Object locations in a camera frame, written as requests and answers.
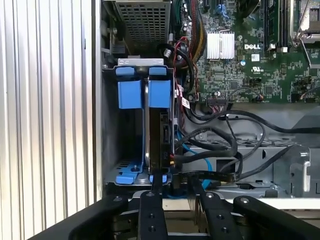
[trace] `motherboard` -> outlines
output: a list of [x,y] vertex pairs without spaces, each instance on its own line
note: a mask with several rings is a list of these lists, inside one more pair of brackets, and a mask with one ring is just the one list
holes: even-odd
[[[198,94],[191,92],[188,95],[190,102],[206,103],[210,98],[227,99],[232,91],[241,87],[259,92],[263,99],[257,99],[257,95],[250,91],[241,91],[232,97],[234,102],[320,102],[317,91],[301,99],[307,91],[320,87],[320,47],[316,42],[295,46],[290,36],[290,31],[295,33],[298,28],[303,29],[303,21],[311,24],[313,17],[320,26],[319,0],[262,0],[246,17],[240,16],[239,1],[224,0],[218,5],[216,2],[219,1],[199,0],[208,34],[207,51],[197,62]],[[283,7],[282,12],[278,12],[280,7]],[[183,30],[190,35],[192,23],[188,16],[185,15],[183,23]],[[233,38],[229,45],[228,41],[225,42],[224,48],[234,47],[233,56],[224,59],[211,56],[209,52],[217,44],[215,37],[226,37],[223,33]]]

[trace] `side panel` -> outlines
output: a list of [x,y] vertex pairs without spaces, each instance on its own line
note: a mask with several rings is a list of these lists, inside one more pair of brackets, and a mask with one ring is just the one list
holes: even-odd
[[95,201],[91,9],[0,0],[0,240]]

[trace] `heatsink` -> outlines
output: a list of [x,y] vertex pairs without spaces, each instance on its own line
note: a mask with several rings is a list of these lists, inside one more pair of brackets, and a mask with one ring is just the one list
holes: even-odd
[[207,59],[234,59],[235,33],[230,31],[208,32],[206,50]]

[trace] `green circuit board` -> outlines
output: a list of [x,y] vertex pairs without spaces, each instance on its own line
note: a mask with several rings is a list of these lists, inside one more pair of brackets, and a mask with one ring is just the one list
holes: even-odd
[[[235,0],[226,1],[225,7],[229,19],[217,15],[215,8],[211,7],[202,14],[202,20],[208,33],[221,29],[234,33],[235,57],[228,60],[210,60],[204,54],[197,63],[198,97],[194,92],[191,93],[188,96],[190,102],[205,103],[210,97],[226,99],[233,90],[250,87],[263,95],[264,103],[295,103],[300,101],[297,96],[320,86],[320,69],[309,68],[306,52],[302,47],[290,47],[286,53],[265,49],[263,8],[239,21]],[[295,6],[293,12],[296,18],[294,27],[298,28],[300,11]],[[184,22],[188,24],[187,32],[191,34],[191,24],[187,18]],[[320,48],[313,47],[307,52],[313,61],[320,64]],[[238,103],[252,103],[256,96],[252,92],[242,91],[235,94],[233,100]],[[319,93],[308,94],[303,102],[319,103]]]

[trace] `silver heatsink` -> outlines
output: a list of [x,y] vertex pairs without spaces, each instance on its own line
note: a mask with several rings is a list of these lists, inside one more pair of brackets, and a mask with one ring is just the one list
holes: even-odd
[[153,48],[167,43],[170,22],[169,0],[116,0],[114,5],[125,23],[135,49]]
[[207,59],[234,59],[235,33],[230,31],[208,32],[206,52]]

